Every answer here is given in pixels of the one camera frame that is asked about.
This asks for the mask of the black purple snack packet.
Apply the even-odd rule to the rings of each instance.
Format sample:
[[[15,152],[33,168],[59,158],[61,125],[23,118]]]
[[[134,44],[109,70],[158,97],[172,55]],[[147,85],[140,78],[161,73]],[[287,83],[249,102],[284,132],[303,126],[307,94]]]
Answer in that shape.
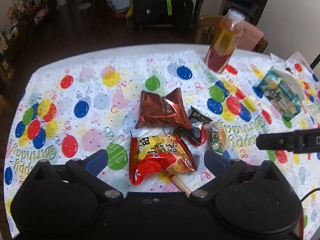
[[[210,124],[213,120],[202,114],[195,107],[191,106],[189,121],[191,124],[190,129],[176,128],[175,133],[179,135],[186,135],[189,142],[194,146],[203,145],[207,140],[207,132],[205,126]]]

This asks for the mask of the cream sausage stick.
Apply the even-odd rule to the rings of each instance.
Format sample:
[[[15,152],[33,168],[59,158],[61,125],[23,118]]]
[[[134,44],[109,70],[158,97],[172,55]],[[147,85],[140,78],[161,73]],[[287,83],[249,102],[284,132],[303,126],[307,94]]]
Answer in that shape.
[[[191,189],[189,189],[189,187],[187,187],[187,185],[185,185],[185,183],[181,181],[180,178],[178,178],[178,176],[174,174],[169,174],[169,178],[176,185],[176,187],[180,191],[184,192],[185,195],[189,198],[190,194],[192,193]]]

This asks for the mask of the red orange chips bag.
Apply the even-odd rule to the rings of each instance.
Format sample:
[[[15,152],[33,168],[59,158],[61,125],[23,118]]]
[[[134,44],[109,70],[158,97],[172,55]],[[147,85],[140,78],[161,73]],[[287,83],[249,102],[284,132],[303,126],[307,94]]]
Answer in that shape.
[[[176,175],[196,170],[191,151],[177,133],[131,138],[129,177],[133,185],[164,171]]]

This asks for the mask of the small brown cake packet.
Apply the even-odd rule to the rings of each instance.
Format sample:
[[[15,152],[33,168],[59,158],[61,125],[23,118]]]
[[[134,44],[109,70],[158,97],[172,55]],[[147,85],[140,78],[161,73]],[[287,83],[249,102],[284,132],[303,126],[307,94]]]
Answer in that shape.
[[[193,158],[193,167],[194,167],[195,171],[197,171],[199,168],[199,163],[200,163],[200,155],[193,154],[192,158]]]

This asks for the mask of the blue tissue pack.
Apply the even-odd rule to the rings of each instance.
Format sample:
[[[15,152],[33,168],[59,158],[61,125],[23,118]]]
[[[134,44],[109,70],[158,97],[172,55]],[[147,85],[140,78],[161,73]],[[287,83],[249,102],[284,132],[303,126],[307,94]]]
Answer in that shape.
[[[303,101],[271,68],[257,85],[257,89],[287,121],[291,121],[302,110]]]

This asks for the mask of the white plate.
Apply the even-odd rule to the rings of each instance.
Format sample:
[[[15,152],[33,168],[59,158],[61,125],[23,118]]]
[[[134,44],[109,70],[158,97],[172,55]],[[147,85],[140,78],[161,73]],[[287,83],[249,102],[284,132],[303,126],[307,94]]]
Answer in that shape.
[[[278,67],[272,67],[271,70],[282,78],[282,80],[290,87],[290,89],[298,95],[300,101],[305,99],[303,90],[299,82],[295,79],[294,75],[285,69],[280,69]]]

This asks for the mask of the balloon birthday tablecloth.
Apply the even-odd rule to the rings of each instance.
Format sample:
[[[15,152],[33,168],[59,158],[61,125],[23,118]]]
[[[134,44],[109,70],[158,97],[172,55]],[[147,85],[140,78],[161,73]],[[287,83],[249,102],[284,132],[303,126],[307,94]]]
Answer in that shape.
[[[165,96],[180,87],[186,112],[191,106],[227,134],[225,157],[251,165],[274,162],[295,192],[304,197],[304,238],[319,228],[319,154],[260,151],[261,133],[319,126],[319,81],[298,52],[287,60],[237,49],[222,74],[203,62],[208,48],[165,44],[97,51],[51,63],[31,76],[14,115],[4,159],[4,205],[35,164],[47,159],[63,164],[97,150],[108,152],[99,178],[127,193],[173,192],[164,174],[134,186],[129,180],[131,137],[170,133],[171,126],[136,128],[143,90]],[[257,85],[273,67],[289,68],[305,99],[301,112],[285,120]]]

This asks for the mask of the brown foil snack bag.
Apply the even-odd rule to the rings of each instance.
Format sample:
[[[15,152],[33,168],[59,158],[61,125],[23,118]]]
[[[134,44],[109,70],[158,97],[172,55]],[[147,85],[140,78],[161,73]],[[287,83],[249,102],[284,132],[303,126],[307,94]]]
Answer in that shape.
[[[172,125],[182,129],[192,128],[184,108],[180,87],[166,96],[144,90],[141,92],[139,119],[136,128],[142,128],[145,125]]]

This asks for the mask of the pink cloth on chair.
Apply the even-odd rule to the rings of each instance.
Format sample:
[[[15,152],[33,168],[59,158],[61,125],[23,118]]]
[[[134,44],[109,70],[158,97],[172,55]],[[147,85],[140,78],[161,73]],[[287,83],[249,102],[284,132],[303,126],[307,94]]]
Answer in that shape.
[[[245,21],[242,36],[240,37],[237,48],[252,51],[263,36],[264,33],[259,28]]]

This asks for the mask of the orange juice bottle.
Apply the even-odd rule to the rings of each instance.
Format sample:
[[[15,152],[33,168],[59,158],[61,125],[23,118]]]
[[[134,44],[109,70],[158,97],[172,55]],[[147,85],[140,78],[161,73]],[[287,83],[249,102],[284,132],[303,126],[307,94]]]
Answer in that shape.
[[[218,74],[223,72],[240,41],[244,21],[245,16],[233,9],[222,18],[204,60],[210,70]]]

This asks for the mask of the wooden chair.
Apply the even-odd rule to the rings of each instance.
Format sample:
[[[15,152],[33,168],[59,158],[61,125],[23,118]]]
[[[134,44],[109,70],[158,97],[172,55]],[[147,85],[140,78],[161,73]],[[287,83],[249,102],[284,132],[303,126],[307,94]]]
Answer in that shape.
[[[206,14],[200,16],[196,26],[194,42],[196,44],[211,45],[215,32],[217,31],[217,27],[222,19],[223,16],[221,15]],[[263,53],[267,46],[268,40],[263,36],[252,51]]]

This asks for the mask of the black jacket green stripe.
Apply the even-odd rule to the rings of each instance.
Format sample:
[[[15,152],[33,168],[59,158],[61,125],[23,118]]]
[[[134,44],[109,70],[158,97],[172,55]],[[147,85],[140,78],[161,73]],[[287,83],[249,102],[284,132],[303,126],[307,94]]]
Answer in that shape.
[[[189,28],[193,14],[191,0],[133,0],[134,27],[171,25],[177,31]]]

